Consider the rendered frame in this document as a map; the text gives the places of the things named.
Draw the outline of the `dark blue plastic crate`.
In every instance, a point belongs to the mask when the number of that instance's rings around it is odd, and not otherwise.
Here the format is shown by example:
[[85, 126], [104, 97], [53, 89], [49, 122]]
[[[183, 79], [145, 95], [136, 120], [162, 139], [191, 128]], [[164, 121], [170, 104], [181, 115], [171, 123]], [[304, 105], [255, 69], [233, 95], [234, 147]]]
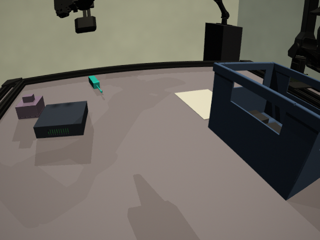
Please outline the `dark blue plastic crate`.
[[[265, 70], [262, 84], [236, 72], [250, 70]], [[319, 179], [320, 109], [287, 91], [291, 77], [318, 90], [320, 81], [275, 62], [215, 62], [213, 71], [208, 128], [285, 200]]]

